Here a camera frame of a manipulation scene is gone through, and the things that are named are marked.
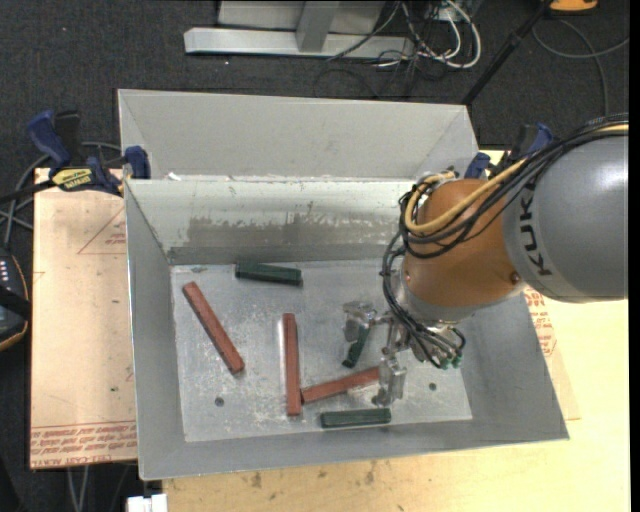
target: cardboard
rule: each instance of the cardboard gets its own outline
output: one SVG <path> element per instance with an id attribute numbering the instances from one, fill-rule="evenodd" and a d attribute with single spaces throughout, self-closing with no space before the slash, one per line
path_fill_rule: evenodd
<path id="1" fill-rule="evenodd" d="M 33 268 L 29 467 L 135 460 L 122 198 L 37 194 Z"/>

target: red wooden block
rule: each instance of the red wooden block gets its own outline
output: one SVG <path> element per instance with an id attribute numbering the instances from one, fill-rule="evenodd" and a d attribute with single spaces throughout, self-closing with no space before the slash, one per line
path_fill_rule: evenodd
<path id="1" fill-rule="evenodd" d="M 218 320 L 213 309 L 211 309 L 211 306 L 207 302 L 207 299 L 205 299 L 198 285 L 193 281 L 187 283 L 182 287 L 182 292 L 198 317 L 198 320 L 200 320 L 204 330 L 209 335 L 209 338 L 211 338 L 224 364 L 229 368 L 229 371 L 234 375 L 241 372 L 244 369 L 244 360 L 231 342 L 231 339 L 222 327 L 220 320 Z"/>
<path id="2" fill-rule="evenodd" d="M 329 398 L 339 395 L 340 393 L 345 393 L 351 388 L 372 384 L 378 380 L 379 375 L 378 367 L 375 366 L 374 368 L 369 368 L 368 370 L 348 375 L 342 379 L 332 380 L 304 388 L 302 390 L 302 402 L 308 404 L 317 400 L 322 400 L 323 398 Z"/>
<path id="3" fill-rule="evenodd" d="M 302 412 L 300 354 L 298 350 L 298 325 L 293 313 L 282 315 L 282 327 L 284 331 L 287 416 L 298 416 Z"/>

